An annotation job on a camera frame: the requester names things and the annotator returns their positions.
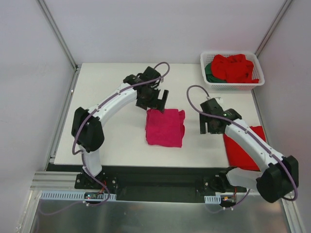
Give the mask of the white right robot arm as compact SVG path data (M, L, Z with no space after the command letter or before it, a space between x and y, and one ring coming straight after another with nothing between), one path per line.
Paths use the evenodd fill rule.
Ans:
M220 191L235 186L253 189L269 203L298 198L299 164L261 139L234 109L223 110L215 98L201 103L200 133L223 134L236 142L256 163L256 171L230 166L216 179Z

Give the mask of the pink t shirt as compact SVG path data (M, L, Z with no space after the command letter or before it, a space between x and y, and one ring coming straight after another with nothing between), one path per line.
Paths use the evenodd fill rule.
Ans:
M148 145L181 148L185 135L185 111L149 109L146 116L146 141Z

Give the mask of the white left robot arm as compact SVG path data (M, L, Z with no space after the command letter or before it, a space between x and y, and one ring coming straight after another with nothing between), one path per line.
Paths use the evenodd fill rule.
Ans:
M82 172L77 175L76 189L100 189L104 174L100 161L100 147L104 143L104 125L123 107L131 102L144 110L164 112L168 90L160 99L158 86L164 75L155 67L147 67L142 73L131 74L101 103L90 108L79 107L74 112L71 135L74 137L72 154L81 154Z

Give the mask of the white plastic laundry basket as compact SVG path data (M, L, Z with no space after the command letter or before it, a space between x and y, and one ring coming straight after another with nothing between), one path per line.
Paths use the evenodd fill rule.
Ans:
M204 51L200 54L204 82L214 90L249 91L265 84L257 56L247 51Z

